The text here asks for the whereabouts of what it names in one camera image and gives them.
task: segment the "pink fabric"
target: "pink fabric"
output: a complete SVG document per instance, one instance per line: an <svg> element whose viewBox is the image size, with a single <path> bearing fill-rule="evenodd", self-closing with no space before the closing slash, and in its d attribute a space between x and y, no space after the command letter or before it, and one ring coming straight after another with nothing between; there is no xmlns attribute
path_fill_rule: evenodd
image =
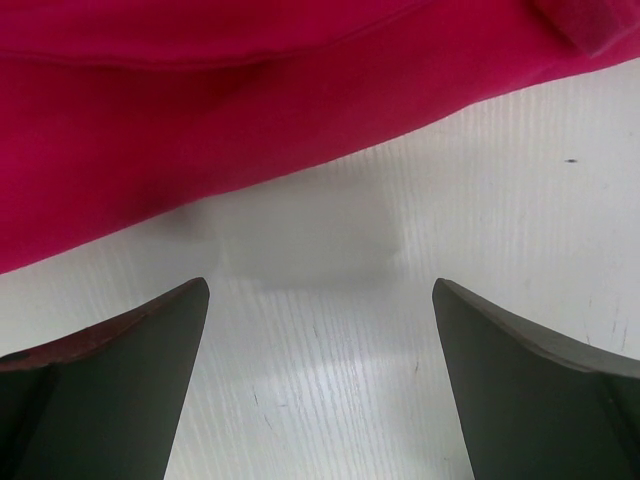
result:
<svg viewBox="0 0 640 480"><path fill-rule="evenodd" d="M12 5L0 271L640 55L636 29L591 58L529 0Z"/></svg>
<svg viewBox="0 0 640 480"><path fill-rule="evenodd" d="M595 56L640 26L640 0L536 0L583 52Z"/></svg>

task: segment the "textured white surface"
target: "textured white surface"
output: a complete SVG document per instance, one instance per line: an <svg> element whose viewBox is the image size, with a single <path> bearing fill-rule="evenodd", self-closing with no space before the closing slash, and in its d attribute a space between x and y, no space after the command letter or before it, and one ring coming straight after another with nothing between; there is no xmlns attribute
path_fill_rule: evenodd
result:
<svg viewBox="0 0 640 480"><path fill-rule="evenodd" d="M433 283L640 358L639 86L493 99L4 275L0 354L205 276L167 479L470 479Z"/></svg>

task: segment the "white table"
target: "white table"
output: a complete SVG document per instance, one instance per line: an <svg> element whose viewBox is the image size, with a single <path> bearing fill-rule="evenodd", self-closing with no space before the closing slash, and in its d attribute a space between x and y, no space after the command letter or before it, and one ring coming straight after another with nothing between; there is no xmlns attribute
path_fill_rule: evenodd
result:
<svg viewBox="0 0 640 480"><path fill-rule="evenodd" d="M0 354L204 276L167 479L470 479L435 279L640 358L639 247L635 61L6 274Z"/></svg>

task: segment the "magenta cloth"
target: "magenta cloth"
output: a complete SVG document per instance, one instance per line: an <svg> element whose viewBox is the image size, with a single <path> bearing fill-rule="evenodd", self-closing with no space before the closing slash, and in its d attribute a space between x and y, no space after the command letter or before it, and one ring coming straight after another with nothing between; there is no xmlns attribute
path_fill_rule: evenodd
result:
<svg viewBox="0 0 640 480"><path fill-rule="evenodd" d="M4 4L0 272L637 57L638 1Z"/></svg>

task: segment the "scratch mark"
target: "scratch mark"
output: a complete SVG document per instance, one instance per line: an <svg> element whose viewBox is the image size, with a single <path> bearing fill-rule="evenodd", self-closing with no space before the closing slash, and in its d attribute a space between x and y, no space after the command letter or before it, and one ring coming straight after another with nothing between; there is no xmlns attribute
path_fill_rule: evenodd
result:
<svg viewBox="0 0 640 480"><path fill-rule="evenodd" d="M587 328L587 321L583 318L582 324L584 325L584 333L587 336L587 343L591 345L591 338L589 337L589 329Z"/></svg>
<svg viewBox="0 0 640 480"><path fill-rule="evenodd" d="M624 326L624 333L622 334L622 348L620 350L624 350L624 346L627 344L627 329L629 328L629 322Z"/></svg>
<svg viewBox="0 0 640 480"><path fill-rule="evenodd" d="M273 426L271 425L271 422L267 418L267 415L263 414L263 416L264 416L264 421L267 422L267 425L269 426L269 429L273 432Z"/></svg>

